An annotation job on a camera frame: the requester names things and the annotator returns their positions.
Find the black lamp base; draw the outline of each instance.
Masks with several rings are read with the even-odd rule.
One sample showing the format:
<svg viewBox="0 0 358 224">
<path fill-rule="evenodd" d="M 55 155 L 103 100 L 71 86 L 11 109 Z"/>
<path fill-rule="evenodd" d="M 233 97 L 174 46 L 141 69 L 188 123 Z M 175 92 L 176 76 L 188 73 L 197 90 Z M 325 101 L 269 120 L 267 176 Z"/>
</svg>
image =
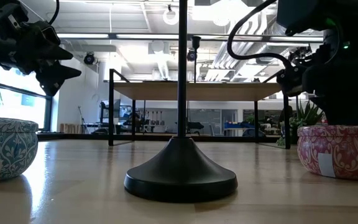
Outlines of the black lamp base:
<svg viewBox="0 0 358 224">
<path fill-rule="evenodd" d="M 206 157 L 192 138 L 171 138 L 151 160 L 132 168 L 124 181 L 132 195 L 159 202 L 216 200 L 237 189 L 236 174 Z"/>
</svg>

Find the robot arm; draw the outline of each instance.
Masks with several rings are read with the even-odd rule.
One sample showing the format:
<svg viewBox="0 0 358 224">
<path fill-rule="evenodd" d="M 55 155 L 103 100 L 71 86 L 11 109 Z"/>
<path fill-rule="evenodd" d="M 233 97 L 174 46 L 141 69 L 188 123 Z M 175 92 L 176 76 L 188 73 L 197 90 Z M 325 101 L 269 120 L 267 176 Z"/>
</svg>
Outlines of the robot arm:
<svg viewBox="0 0 358 224">
<path fill-rule="evenodd" d="M 59 47 L 60 39 L 48 22 L 28 21 L 19 1 L 0 0 L 0 66 L 5 70 L 16 67 L 26 75 L 35 72 L 41 88 L 53 96 L 66 79 L 81 72 L 60 65 L 59 60 L 73 55 Z"/>
<path fill-rule="evenodd" d="M 286 35 L 323 30 L 324 44 L 300 60 L 278 54 L 236 55 L 231 45 L 238 28 L 276 1 L 266 0 L 236 24 L 227 51 L 238 60 L 278 58 L 285 70 L 277 82 L 286 95 L 314 93 L 311 100 L 326 113 L 329 124 L 358 125 L 358 0 L 279 0 L 277 23 L 287 29 Z"/>
</svg>

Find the wall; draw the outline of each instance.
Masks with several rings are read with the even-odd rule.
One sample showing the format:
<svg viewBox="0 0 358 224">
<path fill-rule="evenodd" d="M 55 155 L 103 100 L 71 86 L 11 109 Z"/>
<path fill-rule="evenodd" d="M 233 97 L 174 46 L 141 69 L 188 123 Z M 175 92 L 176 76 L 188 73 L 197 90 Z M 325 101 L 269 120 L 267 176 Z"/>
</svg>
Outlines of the wall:
<svg viewBox="0 0 358 224">
<path fill-rule="evenodd" d="M 63 61 L 62 65 L 81 70 L 82 74 L 79 77 L 66 80 L 58 97 L 54 98 L 56 102 L 52 105 L 52 111 L 57 112 L 57 115 L 52 116 L 52 131 L 59 131 L 62 123 L 81 124 L 79 106 L 86 123 L 98 120 L 99 75 L 75 58 Z"/>
</svg>

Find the wire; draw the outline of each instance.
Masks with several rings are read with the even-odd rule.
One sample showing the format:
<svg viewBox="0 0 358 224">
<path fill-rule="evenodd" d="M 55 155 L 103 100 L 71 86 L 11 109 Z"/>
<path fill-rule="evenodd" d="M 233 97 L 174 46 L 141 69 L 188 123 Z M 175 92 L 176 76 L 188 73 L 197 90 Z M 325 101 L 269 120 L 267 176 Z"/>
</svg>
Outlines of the wire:
<svg viewBox="0 0 358 224">
<path fill-rule="evenodd" d="M 244 25 L 253 15 L 264 10 L 267 6 L 275 3 L 276 1 L 277 0 L 266 0 L 265 2 L 263 2 L 262 4 L 257 6 L 255 9 L 253 9 L 250 13 L 248 13 L 248 15 L 246 15 L 244 18 L 242 18 L 233 27 L 233 30 L 230 32 L 229 39 L 227 40 L 227 52 L 229 53 L 229 55 L 232 58 L 237 59 L 237 60 L 249 60 L 249 59 L 253 59 L 253 58 L 272 57 L 272 58 L 277 58 L 277 59 L 281 60 L 284 64 L 285 68 L 292 68 L 291 62 L 280 54 L 261 53 L 261 54 L 253 54 L 253 55 L 238 55 L 238 54 L 234 53 L 233 49 L 232 49 L 232 43 L 233 43 L 234 36 L 236 35 L 237 31 L 242 27 L 242 25 Z"/>
<path fill-rule="evenodd" d="M 337 43 L 337 47 L 336 47 L 334 55 L 325 64 L 332 62 L 338 56 L 338 53 L 343 46 L 343 36 L 344 36 L 343 29 L 339 22 L 339 19 L 334 15 L 329 15 L 329 18 L 333 21 L 333 23 L 335 25 L 335 28 L 336 28 L 336 31 L 338 34 L 338 40 L 337 40 L 338 43 Z"/>
<path fill-rule="evenodd" d="M 59 10 L 60 10 L 60 2 L 59 0 L 56 0 L 56 10 L 55 10 L 55 14 L 53 15 L 53 17 L 51 18 L 51 20 L 49 21 L 49 25 L 52 25 L 53 22 L 55 22 L 57 15 L 59 14 Z"/>
</svg>

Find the wooden tabletop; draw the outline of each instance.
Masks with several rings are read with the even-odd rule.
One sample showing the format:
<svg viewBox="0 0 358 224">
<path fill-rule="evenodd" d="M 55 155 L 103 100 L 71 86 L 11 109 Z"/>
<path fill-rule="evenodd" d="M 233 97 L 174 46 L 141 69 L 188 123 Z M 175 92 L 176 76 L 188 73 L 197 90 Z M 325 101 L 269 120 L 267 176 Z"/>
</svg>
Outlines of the wooden tabletop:
<svg viewBox="0 0 358 224">
<path fill-rule="evenodd" d="M 115 83 L 114 89 L 132 100 L 177 100 L 174 82 Z M 187 100 L 258 101 L 279 92 L 277 83 L 187 83 Z"/>
</svg>

